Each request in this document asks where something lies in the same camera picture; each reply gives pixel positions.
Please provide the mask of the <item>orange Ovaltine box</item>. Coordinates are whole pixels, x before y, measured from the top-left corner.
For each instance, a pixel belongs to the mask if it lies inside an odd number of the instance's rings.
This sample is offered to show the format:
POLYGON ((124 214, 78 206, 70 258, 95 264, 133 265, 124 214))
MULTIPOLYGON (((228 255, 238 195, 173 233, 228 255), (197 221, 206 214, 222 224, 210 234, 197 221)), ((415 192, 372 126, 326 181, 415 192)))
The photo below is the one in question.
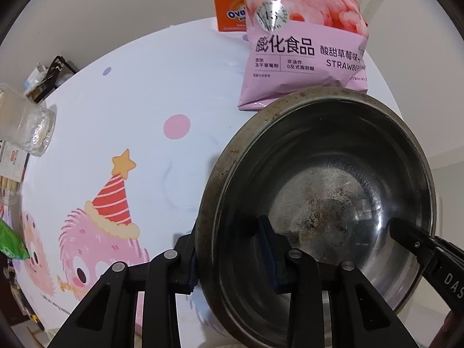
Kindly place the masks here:
POLYGON ((219 32, 245 32, 244 0, 214 0, 219 32))

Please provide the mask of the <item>black rack with clutter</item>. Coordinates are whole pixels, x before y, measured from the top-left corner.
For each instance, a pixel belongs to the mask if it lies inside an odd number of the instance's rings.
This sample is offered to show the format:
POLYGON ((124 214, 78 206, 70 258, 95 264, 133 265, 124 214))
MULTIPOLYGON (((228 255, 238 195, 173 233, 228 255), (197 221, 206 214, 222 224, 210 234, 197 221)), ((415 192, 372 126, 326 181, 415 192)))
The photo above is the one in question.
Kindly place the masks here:
POLYGON ((61 55, 57 55, 49 66, 38 63, 24 83, 23 95, 39 104, 78 71, 72 61, 66 61, 61 55))

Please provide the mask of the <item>biscuit package clear tray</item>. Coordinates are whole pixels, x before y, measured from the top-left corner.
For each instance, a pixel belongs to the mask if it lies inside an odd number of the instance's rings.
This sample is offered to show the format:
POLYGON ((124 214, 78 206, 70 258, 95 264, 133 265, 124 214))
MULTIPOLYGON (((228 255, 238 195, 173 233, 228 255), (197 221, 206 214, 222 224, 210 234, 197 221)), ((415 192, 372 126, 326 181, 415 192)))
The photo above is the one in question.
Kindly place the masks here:
POLYGON ((54 111, 1 84, 1 187, 23 180, 27 159, 48 149, 56 123, 54 111))

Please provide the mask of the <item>pink strawberry snack bag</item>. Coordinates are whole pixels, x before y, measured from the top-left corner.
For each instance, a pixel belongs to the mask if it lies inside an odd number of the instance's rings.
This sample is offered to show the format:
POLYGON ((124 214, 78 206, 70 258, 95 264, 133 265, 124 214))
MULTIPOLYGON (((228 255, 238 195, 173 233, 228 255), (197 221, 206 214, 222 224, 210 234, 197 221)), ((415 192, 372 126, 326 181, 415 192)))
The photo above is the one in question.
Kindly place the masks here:
POLYGON ((244 0, 251 51, 238 108, 314 86, 368 89, 359 0, 244 0))

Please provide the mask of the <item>large steel bowl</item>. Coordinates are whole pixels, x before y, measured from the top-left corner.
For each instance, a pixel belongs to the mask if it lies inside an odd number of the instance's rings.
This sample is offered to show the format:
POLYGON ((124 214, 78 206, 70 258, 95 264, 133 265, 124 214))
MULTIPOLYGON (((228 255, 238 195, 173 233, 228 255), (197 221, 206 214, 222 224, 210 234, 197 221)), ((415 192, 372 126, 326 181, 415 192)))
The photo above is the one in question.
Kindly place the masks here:
POLYGON ((399 312, 420 274, 389 222, 434 232, 433 177, 407 124, 353 90, 291 93, 235 134, 212 169, 195 224, 201 287, 239 342, 284 347, 289 297, 267 280, 255 233, 261 215, 317 261, 352 261, 399 312))

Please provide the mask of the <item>cartoon printed tablecloth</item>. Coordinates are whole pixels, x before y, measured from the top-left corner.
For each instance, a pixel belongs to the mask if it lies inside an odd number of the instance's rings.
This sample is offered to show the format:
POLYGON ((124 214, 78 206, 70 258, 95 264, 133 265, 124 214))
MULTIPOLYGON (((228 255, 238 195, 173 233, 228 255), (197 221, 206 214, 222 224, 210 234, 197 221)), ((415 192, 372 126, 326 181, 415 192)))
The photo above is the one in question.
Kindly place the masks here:
POLYGON ((218 156, 251 117, 238 109, 246 35, 214 19, 180 24, 112 51, 46 106, 48 149, 21 187, 30 257, 17 281, 47 331, 60 328, 114 262, 147 262, 195 223, 218 156))

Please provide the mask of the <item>green chips bag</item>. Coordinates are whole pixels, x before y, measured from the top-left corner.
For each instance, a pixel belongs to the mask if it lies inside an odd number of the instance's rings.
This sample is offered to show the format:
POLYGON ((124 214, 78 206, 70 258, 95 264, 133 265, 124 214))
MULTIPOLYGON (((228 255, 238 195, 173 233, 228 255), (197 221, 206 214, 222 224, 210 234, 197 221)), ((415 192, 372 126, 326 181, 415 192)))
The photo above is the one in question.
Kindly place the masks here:
POLYGON ((29 253, 23 240, 3 220, 0 220, 0 250, 11 259, 25 260, 29 253))

